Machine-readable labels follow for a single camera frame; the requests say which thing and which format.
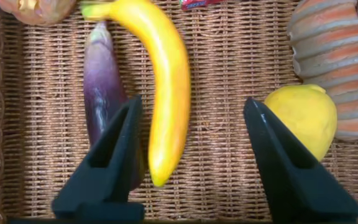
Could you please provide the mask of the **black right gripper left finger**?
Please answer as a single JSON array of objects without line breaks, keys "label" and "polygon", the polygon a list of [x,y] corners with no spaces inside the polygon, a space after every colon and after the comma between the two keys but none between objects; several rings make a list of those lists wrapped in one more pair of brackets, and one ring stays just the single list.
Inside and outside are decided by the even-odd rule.
[{"label": "black right gripper left finger", "polygon": [[144,206],[129,202],[135,154],[139,149],[142,101],[122,105],[52,202],[57,219],[141,221]]}]

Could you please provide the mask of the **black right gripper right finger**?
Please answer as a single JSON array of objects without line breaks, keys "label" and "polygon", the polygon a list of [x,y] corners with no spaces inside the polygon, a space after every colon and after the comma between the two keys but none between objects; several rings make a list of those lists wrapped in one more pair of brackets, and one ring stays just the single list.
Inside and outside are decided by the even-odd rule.
[{"label": "black right gripper right finger", "polygon": [[358,203],[262,102],[243,115],[274,223],[357,223]]}]

